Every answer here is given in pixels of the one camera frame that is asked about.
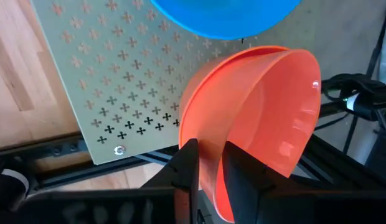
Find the perforated metal plate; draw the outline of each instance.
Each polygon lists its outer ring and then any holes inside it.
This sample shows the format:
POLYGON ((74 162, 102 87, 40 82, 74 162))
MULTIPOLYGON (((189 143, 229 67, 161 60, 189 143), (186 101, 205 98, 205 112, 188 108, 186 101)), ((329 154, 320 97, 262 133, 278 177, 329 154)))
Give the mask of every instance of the perforated metal plate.
POLYGON ((302 1, 242 42, 194 35, 147 0, 32 2, 96 164, 177 144, 179 100, 195 71, 255 45, 310 49, 319 10, 317 1, 302 1), (119 145, 121 156, 113 151, 119 145))

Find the cable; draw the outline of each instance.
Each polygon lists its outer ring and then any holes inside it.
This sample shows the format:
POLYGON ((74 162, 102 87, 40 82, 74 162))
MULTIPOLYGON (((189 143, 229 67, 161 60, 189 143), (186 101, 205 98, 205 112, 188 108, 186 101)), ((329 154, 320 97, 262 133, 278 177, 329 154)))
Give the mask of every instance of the cable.
POLYGON ((328 126, 332 126, 333 124, 336 124, 337 122, 342 121, 343 119, 345 119, 348 116, 349 116, 349 113, 346 113, 344 116, 337 118, 334 121, 330 121, 330 122, 327 122, 325 124, 319 125, 318 127, 315 128, 315 131, 326 128, 328 126))
MULTIPOLYGON (((379 39, 377 40, 377 44, 375 45, 375 47, 373 49, 372 56, 371 56, 370 62, 369 62, 369 66, 367 67, 366 76, 369 78, 372 77, 372 75, 374 73, 374 68, 375 68, 376 63, 379 59, 381 49, 382 49, 382 42, 384 40, 385 30, 386 30, 386 15, 384 18, 384 23, 382 24, 379 39)), ((347 137, 347 140, 345 141, 344 149, 342 150, 344 154, 348 153, 349 145, 351 144, 352 137, 354 135, 354 131, 356 128, 357 119, 358 119, 358 117, 354 116, 354 119, 352 120, 351 126, 349 128, 348 137, 347 137)))

